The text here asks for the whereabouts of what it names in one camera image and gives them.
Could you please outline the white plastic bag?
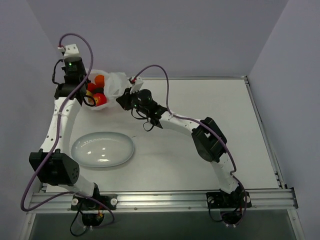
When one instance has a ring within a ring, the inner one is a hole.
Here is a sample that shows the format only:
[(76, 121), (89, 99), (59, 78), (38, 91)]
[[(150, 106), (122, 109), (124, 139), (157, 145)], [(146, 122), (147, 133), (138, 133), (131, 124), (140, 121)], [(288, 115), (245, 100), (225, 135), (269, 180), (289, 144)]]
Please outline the white plastic bag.
[(117, 102), (116, 98), (122, 96), (125, 92), (125, 89), (129, 87), (130, 82), (128, 81), (127, 75), (124, 72), (105, 72), (103, 70), (96, 70), (92, 69), (88, 80), (90, 82), (87, 85), (87, 91), (92, 94), (93, 97), (93, 90), (95, 88), (99, 88), (95, 84), (95, 77), (97, 75), (103, 75), (104, 76), (104, 95), (107, 98), (107, 103), (96, 106), (95, 100), (94, 100), (94, 106), (87, 106), (88, 109), (91, 110), (102, 110), (104, 108), (110, 108), (114, 107)]

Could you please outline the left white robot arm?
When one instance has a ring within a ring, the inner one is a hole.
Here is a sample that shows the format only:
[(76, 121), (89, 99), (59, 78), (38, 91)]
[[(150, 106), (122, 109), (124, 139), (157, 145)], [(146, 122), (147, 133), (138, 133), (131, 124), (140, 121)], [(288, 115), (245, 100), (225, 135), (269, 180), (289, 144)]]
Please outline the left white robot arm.
[(80, 174), (79, 164), (70, 157), (70, 139), (76, 117), (84, 102), (87, 74), (82, 58), (69, 56), (64, 60), (64, 82), (54, 93), (54, 110), (47, 136), (37, 152), (29, 155), (34, 179), (58, 186), (83, 197), (90, 210), (100, 206), (101, 197), (95, 193), (96, 184)]

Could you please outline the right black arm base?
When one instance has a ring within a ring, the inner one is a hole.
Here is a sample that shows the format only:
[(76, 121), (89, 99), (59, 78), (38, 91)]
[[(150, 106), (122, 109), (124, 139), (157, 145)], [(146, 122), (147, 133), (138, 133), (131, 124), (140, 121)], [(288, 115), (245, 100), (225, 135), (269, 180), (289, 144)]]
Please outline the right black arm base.
[[(227, 227), (235, 228), (242, 221), (247, 209), (252, 207), (252, 201), (248, 192), (241, 190), (227, 194), (225, 192), (207, 192), (206, 203), (208, 215), (215, 223), (224, 223)], [(212, 210), (220, 210), (219, 219), (215, 219)]]

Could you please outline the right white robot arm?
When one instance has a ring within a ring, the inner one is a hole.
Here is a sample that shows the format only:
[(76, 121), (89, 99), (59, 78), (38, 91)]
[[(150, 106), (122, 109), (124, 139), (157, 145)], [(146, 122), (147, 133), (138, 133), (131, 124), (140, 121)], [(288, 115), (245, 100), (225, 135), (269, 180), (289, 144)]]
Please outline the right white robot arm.
[(148, 89), (131, 93), (131, 89), (127, 88), (116, 101), (126, 111), (136, 110), (144, 114), (154, 127), (191, 137), (199, 156), (213, 167), (225, 205), (232, 207), (240, 201), (240, 197), (247, 198), (244, 186), (234, 175), (237, 167), (227, 147), (227, 138), (212, 118), (196, 120), (174, 114), (169, 107), (154, 101)]

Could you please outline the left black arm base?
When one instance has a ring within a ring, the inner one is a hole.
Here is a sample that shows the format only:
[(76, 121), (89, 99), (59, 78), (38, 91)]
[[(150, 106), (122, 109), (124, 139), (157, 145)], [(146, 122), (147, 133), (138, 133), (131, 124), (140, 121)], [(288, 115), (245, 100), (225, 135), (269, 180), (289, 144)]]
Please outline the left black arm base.
[(116, 194), (100, 195), (96, 200), (74, 195), (70, 209), (79, 212), (84, 226), (102, 228), (115, 222), (113, 211), (117, 209), (117, 204)]

